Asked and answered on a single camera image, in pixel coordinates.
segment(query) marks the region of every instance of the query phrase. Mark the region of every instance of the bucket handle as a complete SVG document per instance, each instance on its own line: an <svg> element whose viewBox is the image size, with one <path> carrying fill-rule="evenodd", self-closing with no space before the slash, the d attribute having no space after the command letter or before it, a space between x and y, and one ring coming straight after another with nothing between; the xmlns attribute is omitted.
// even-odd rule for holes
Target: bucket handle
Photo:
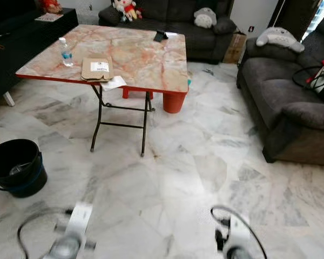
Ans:
<svg viewBox="0 0 324 259"><path fill-rule="evenodd" d="M9 189L4 189L4 188L0 188L0 190L4 191L4 192L17 192L19 190L22 190L24 188L26 188L27 186L31 185L33 182L35 182L37 180L37 178L39 177L39 175L42 172L42 167L43 167L43 159L42 159L42 153L39 153L39 156L41 157L41 166L39 168L38 173L35 175L35 177L33 179L31 179L28 183L25 183L23 185L17 186L17 187L12 187Z"/></svg>

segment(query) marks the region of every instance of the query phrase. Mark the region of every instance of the black cabinet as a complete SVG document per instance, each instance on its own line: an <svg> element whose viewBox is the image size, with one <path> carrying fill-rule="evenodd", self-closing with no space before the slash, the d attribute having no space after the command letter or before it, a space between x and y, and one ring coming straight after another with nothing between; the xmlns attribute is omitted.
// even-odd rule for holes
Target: black cabinet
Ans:
<svg viewBox="0 0 324 259"><path fill-rule="evenodd" d="M76 10L63 10L64 16L55 22L32 21L0 39L5 46L0 50L0 96L19 82L18 69L78 25Z"/></svg>

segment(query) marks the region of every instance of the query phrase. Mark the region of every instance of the book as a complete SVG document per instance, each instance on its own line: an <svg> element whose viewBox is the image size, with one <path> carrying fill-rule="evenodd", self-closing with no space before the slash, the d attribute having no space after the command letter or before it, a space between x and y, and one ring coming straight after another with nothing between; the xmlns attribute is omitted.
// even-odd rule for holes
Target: book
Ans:
<svg viewBox="0 0 324 259"><path fill-rule="evenodd" d="M46 13L38 18L36 18L36 21L40 21L40 22L55 22L57 19L59 19L60 17L62 17L63 15L57 15L55 13Z"/></svg>

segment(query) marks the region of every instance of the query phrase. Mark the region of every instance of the red table edge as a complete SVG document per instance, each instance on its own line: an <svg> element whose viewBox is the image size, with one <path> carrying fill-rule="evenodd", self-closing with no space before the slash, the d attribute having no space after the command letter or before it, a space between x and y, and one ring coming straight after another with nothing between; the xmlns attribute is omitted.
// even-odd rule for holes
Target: red table edge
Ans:
<svg viewBox="0 0 324 259"><path fill-rule="evenodd" d="M100 85L100 82L87 82L83 80L71 80L71 79L61 79L61 78L53 78L53 77L39 77L39 76L29 76L25 74L18 74L16 73L16 76L19 78L26 78L26 79L39 79L39 80L47 80L47 81L58 81L58 82L67 82L67 83L75 83L75 84L83 84L83 85ZM156 92L156 93L166 93L166 94L187 94L190 87L187 86L187 92L173 92L173 91L165 91L165 90L159 90L159 89L151 89L151 88L141 88L141 87L134 87L134 86L128 86L123 85L118 88L122 89L128 89L129 91L142 91L142 89L145 89L147 92Z"/></svg>

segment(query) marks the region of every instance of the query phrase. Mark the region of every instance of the cardboard box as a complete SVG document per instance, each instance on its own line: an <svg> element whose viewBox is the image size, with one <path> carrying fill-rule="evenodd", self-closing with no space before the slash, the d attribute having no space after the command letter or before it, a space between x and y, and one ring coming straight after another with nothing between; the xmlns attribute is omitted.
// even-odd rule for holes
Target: cardboard box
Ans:
<svg viewBox="0 0 324 259"><path fill-rule="evenodd" d="M247 36L241 32L233 35L232 41L226 51L223 63L237 64L241 58L242 51L245 48Z"/></svg>
<svg viewBox="0 0 324 259"><path fill-rule="evenodd" d="M111 57L83 58L83 80L89 82L107 82L113 77L113 63Z"/></svg>

